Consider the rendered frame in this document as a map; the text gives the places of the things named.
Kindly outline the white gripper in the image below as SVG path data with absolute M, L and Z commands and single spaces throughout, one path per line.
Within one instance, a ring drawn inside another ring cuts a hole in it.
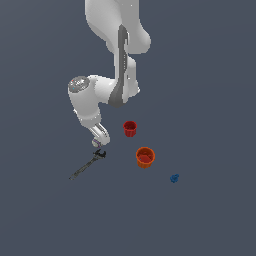
M 105 146 L 110 142 L 110 136 L 107 129 L 100 123 L 96 123 L 90 128 L 90 131 L 94 136 L 92 140 L 92 145 L 94 147 L 100 148 L 101 146 Z

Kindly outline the black adjustable wrench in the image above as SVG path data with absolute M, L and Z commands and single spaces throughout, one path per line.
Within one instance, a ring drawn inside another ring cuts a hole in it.
M 78 177 L 79 174 L 81 174 L 83 171 L 85 171 L 88 167 L 90 167 L 94 162 L 100 159 L 104 159 L 106 157 L 106 152 L 101 153 L 100 149 L 96 150 L 93 153 L 93 158 L 87 162 L 85 165 L 83 165 L 81 168 L 79 168 L 76 172 L 74 172 L 69 179 L 74 180 Z

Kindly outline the orange cup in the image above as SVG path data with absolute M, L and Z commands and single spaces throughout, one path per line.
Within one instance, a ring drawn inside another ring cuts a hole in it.
M 155 152 L 149 147 L 141 147 L 136 152 L 136 159 L 140 168 L 149 168 L 155 161 Z

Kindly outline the small red cup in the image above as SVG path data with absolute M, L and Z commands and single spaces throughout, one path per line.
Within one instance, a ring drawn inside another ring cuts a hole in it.
M 133 137 L 136 134 L 137 124 L 134 121 L 126 121 L 123 128 L 127 137 Z

